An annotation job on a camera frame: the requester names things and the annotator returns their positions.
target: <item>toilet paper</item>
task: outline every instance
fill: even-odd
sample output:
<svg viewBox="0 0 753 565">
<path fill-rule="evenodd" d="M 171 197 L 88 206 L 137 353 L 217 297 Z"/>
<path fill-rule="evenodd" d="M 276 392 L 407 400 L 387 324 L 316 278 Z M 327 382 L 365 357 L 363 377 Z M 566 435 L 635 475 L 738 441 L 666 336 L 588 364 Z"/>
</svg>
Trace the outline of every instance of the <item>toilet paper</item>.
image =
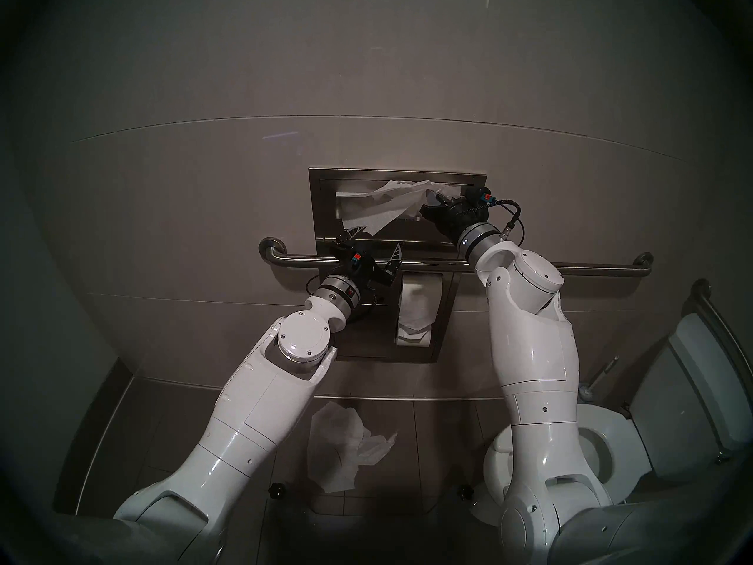
<svg viewBox="0 0 753 565">
<path fill-rule="evenodd" d="M 376 234 L 396 218 L 415 218 L 421 206 L 434 203 L 434 194 L 460 196 L 460 186 L 423 182 L 395 182 L 390 180 L 373 192 L 336 192 L 343 228 L 365 226 L 366 232 Z"/>
<path fill-rule="evenodd" d="M 392 449 L 397 435 L 389 439 L 371 435 L 355 409 L 330 401 L 311 417 L 306 451 L 309 478 L 326 493 L 352 490 L 359 466 L 376 465 Z"/>
<path fill-rule="evenodd" d="M 398 346 L 426 348 L 432 341 L 432 324 L 442 299 L 442 276 L 435 273 L 404 273 L 400 294 Z"/>
</svg>

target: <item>toilet seat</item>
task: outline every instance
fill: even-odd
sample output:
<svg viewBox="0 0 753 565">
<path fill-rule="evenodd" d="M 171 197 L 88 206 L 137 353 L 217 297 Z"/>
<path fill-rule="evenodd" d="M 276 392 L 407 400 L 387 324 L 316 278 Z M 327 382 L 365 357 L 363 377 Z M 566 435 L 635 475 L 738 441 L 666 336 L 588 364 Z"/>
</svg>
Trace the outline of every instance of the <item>toilet seat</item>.
<svg viewBox="0 0 753 565">
<path fill-rule="evenodd" d="M 621 503 L 651 471 L 646 449 L 632 420 L 596 405 L 578 405 L 578 432 L 588 465 L 599 478 L 613 504 Z M 495 438 L 484 459 L 484 481 L 501 505 L 512 479 L 512 427 Z"/>
<path fill-rule="evenodd" d="M 587 456 L 589 466 L 595 473 L 606 472 L 605 474 L 597 473 L 597 477 L 609 492 L 612 503 L 621 503 L 636 487 L 641 476 L 651 471 L 651 462 L 648 460 L 646 448 L 635 424 L 621 414 L 598 405 L 578 405 L 576 417 L 578 431 L 581 433 L 581 447 L 584 448 L 584 455 Z M 598 437 L 596 445 L 594 445 L 594 440 L 589 439 L 587 434 L 583 433 L 584 430 Z M 606 449 L 597 449 L 598 442 L 601 442 L 600 444 Z M 612 465 L 600 465 L 598 469 L 595 469 L 597 466 L 592 465 L 593 453 L 601 456 L 604 451 L 608 452 Z"/>
</svg>

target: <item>toilet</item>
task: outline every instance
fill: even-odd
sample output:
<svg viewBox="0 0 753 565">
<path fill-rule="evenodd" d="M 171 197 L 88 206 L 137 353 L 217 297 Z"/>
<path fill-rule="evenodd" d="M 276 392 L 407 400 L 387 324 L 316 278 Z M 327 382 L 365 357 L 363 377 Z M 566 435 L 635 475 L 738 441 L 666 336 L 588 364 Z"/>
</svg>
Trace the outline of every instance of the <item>toilet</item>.
<svg viewBox="0 0 753 565">
<path fill-rule="evenodd" d="M 630 405 L 632 419 L 579 404 L 581 449 L 613 504 L 652 469 L 686 482 L 753 441 L 745 389 L 711 331 L 684 317 L 648 370 Z M 500 506 L 513 468 L 512 429 L 499 433 L 484 459 L 484 482 Z"/>
</svg>

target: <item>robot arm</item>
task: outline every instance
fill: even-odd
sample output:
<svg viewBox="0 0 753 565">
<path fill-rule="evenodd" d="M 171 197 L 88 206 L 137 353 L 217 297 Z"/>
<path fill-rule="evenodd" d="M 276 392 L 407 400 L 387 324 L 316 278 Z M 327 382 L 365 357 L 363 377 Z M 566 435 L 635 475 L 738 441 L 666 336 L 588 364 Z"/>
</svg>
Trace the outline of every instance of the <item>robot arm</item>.
<svg viewBox="0 0 753 565">
<path fill-rule="evenodd" d="M 514 564 L 546 563 L 559 529 L 578 512 L 612 502 L 588 466 L 578 441 L 578 351 L 559 306 L 559 271 L 507 235 L 519 206 L 495 200 L 486 188 L 424 206 L 422 215 L 446 234 L 485 285 L 492 362 L 512 423 L 514 466 L 501 506 L 500 537 Z M 500 232 L 488 208 L 517 211 Z"/>
<path fill-rule="evenodd" d="M 115 518 L 146 526 L 166 541 L 166 559 L 213 563 L 227 518 L 253 472 L 288 436 L 334 361 L 331 335 L 345 328 L 370 281 L 389 285 L 398 246 L 380 269 L 347 231 L 333 254 L 340 266 L 306 299 L 306 309 L 279 318 L 225 384 L 204 435 L 177 472 L 131 495 Z"/>
</svg>

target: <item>grab bar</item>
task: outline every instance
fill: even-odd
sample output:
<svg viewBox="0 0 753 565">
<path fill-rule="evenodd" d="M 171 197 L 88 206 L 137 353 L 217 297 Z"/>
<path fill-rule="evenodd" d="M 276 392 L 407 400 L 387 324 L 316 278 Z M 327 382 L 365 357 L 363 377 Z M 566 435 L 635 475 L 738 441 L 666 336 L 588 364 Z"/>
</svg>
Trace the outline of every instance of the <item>grab bar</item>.
<svg viewBox="0 0 753 565">
<path fill-rule="evenodd" d="M 259 243 L 261 258 L 270 265 L 288 269 L 320 269 L 336 267 L 338 261 L 329 255 L 290 255 L 285 244 L 274 237 L 262 239 Z M 387 259 L 376 259 L 379 265 L 386 265 Z M 641 253 L 632 265 L 599 265 L 587 263 L 553 263 L 562 275 L 584 277 L 646 277 L 651 273 L 654 256 Z M 402 271 L 410 273 L 473 273 L 474 269 L 466 261 L 457 259 L 404 259 Z"/>
<path fill-rule="evenodd" d="M 732 328 L 724 321 L 719 310 L 711 302 L 711 283 L 703 278 L 696 280 L 691 287 L 690 301 L 694 306 L 693 311 L 700 316 L 706 323 L 706 327 L 716 336 L 733 368 L 737 370 L 748 398 L 753 404 L 753 369 L 751 369 L 750 359 L 745 355 L 745 350 L 742 349 L 742 345 L 732 332 Z"/>
</svg>

